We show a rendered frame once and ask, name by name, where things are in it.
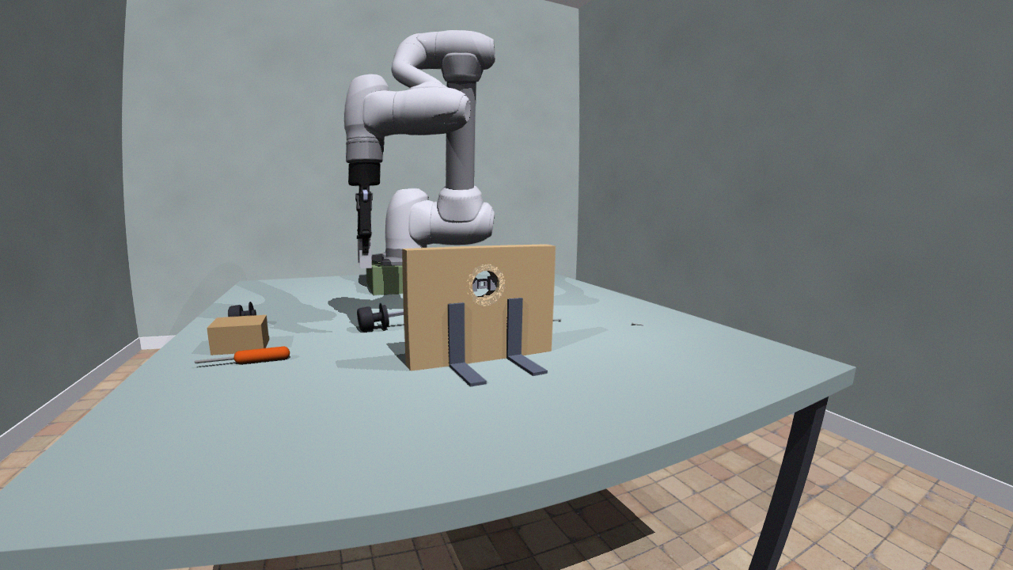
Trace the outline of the tan wooden door panel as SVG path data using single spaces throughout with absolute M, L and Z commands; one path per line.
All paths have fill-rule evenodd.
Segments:
M 552 352 L 554 245 L 402 249 L 403 325 L 410 371 L 449 367 L 448 304 L 465 303 L 465 362 L 506 359 L 506 299 L 522 297 L 522 355 Z M 497 288 L 476 296 L 475 277 Z

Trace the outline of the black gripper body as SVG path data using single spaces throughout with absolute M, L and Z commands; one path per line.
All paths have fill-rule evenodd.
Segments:
M 377 162 L 350 163 L 348 184 L 359 185 L 359 191 L 370 191 L 370 185 L 380 184 L 381 165 Z

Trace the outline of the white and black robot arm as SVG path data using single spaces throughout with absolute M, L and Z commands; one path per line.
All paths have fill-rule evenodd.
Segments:
M 474 185 L 474 165 L 476 81 L 493 64 L 491 37 L 444 30 L 399 44 L 392 74 L 409 90 L 389 91 L 376 74 L 352 79 L 344 109 L 347 163 L 381 163 L 385 136 L 446 133 L 446 185 L 438 202 L 418 188 L 396 191 L 386 214 L 385 252 L 372 255 L 372 262 L 402 264 L 402 249 L 471 245 L 491 237 L 495 211 Z M 422 69 L 441 69 L 446 86 Z

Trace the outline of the orange-handled screwdriver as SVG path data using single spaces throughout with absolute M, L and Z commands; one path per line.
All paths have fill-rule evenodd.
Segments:
M 250 363 L 250 362 L 265 362 L 280 359 L 288 359 L 290 356 L 290 350 L 287 347 L 275 347 L 275 348 L 260 348 L 252 350 L 238 351 L 233 357 L 225 357 L 218 359 L 203 359 L 196 360 L 194 363 L 202 362 L 217 362 L 234 359 L 238 364 Z

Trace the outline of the black door knob with metal spindle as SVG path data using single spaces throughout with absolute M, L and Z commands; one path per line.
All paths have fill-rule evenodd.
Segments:
M 398 313 L 389 313 L 386 306 L 382 303 L 379 304 L 379 313 L 372 313 L 370 307 L 358 308 L 357 310 L 359 329 L 361 331 L 369 331 L 369 329 L 375 329 L 375 322 L 382 322 L 383 329 L 389 327 L 389 318 L 395 317 L 396 315 L 403 315 L 403 311 L 398 311 Z M 375 321 L 374 321 L 375 320 Z

